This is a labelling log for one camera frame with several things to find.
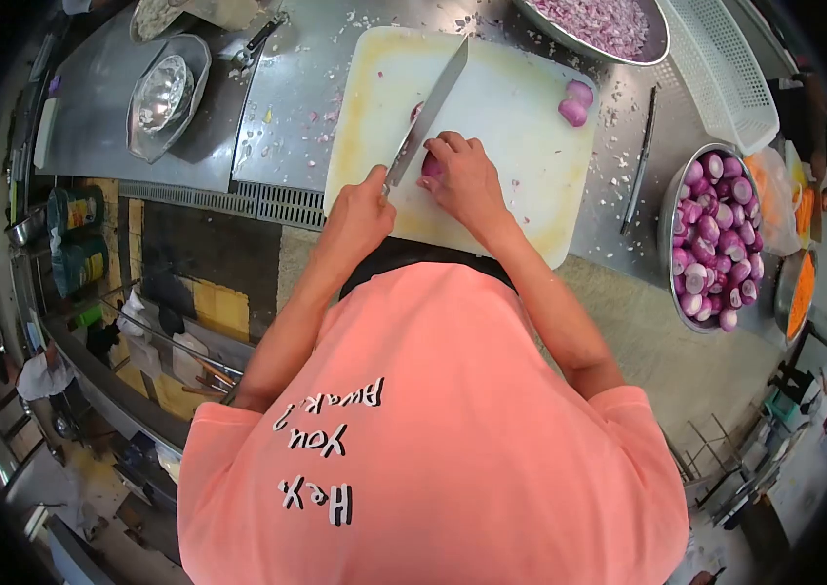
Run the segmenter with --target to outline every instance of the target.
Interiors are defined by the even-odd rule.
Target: stainless steel counter
[[[59,66],[56,121],[40,174],[109,177],[178,184],[225,192],[232,168],[247,83],[213,61],[196,117],[179,141],[153,165],[126,148],[125,119],[138,77],[163,41],[136,45],[128,38],[134,5],[102,25]],[[225,33],[200,22],[189,30],[218,53],[245,33]]]
[[[667,287],[657,254],[657,217],[668,181],[696,149],[717,141],[671,59],[654,67],[605,64],[540,36],[507,0],[416,0],[384,4],[283,0],[290,23],[267,41],[248,90],[232,178],[323,191],[341,91],[355,42],[371,26],[398,25],[481,39],[536,53],[591,76],[602,107],[570,253]],[[654,140],[629,234],[618,234],[647,122],[650,88],[659,84]],[[776,258],[766,260],[759,302],[739,326],[776,345],[771,296]]]

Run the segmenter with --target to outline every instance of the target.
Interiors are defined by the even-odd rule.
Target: white plastic basket
[[[670,55],[708,134],[744,155],[778,134],[778,111],[758,61],[721,0],[658,0],[670,26]]]

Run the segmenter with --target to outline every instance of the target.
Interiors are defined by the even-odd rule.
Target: green container
[[[46,206],[46,224],[52,233],[57,229],[60,237],[73,231],[100,226],[104,216],[104,198],[98,185],[49,191]]]
[[[64,243],[52,257],[53,280],[61,297],[101,279],[108,266],[108,248],[101,236]]]

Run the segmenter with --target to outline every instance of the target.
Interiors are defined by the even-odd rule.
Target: hand
[[[817,181],[817,189],[823,187],[823,180],[827,176],[827,155],[819,151],[813,151],[810,155],[810,172]]]
[[[477,138],[466,140],[458,132],[441,132],[424,146],[443,168],[440,179],[420,177],[437,204],[469,230],[487,249],[488,241],[502,223],[513,223],[504,207],[498,170]]]
[[[344,279],[394,229],[397,209],[382,195],[387,169],[377,165],[361,184],[347,184],[338,192],[313,259]]]

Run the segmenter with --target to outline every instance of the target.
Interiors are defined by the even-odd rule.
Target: pink t-shirt
[[[203,583],[653,585],[686,548],[641,389],[585,401],[513,291],[456,264],[375,276],[266,415],[199,407],[179,474]]]

